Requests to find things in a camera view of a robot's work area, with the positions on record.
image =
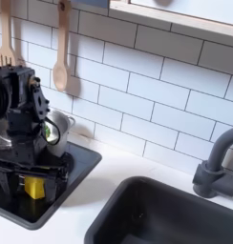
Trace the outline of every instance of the yellow block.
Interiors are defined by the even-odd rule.
[[[33,199],[44,198],[44,179],[25,176],[25,192]]]

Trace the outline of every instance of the pot handle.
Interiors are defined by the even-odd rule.
[[[73,117],[68,116],[70,122],[71,122],[71,127],[75,125],[75,119]]]

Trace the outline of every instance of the white countertop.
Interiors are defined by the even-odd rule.
[[[119,183],[131,176],[148,176],[193,193],[193,175],[70,134],[70,141],[102,154],[102,161],[38,231],[28,231],[0,217],[0,244],[83,244],[84,235]],[[217,196],[213,202],[233,209],[233,199]]]

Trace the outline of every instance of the black tray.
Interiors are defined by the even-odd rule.
[[[74,166],[66,190],[53,204],[45,199],[33,200],[26,193],[11,200],[0,189],[0,215],[29,230],[41,228],[102,159],[99,153],[72,143],[68,143],[66,151],[74,158]]]

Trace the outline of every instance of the silver pot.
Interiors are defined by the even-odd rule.
[[[8,122],[6,119],[0,120],[0,146],[11,146],[11,139],[7,135]]]
[[[48,150],[55,156],[61,157],[64,152],[66,151],[67,147],[67,138],[70,128],[75,124],[75,120],[70,117],[66,116],[64,113],[59,111],[52,111],[48,114],[48,118],[56,124],[60,131],[60,141],[57,145],[48,145]],[[46,125],[51,130],[51,135],[48,138],[49,143],[54,143],[58,139],[58,130],[55,126],[46,123]]]

